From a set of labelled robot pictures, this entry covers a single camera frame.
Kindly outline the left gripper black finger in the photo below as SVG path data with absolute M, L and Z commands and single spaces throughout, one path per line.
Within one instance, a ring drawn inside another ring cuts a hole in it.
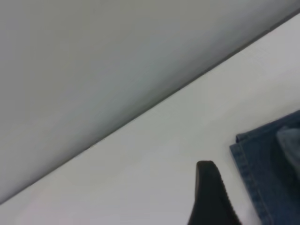
M 195 202 L 189 225 L 240 225 L 217 166 L 212 161 L 196 164 Z

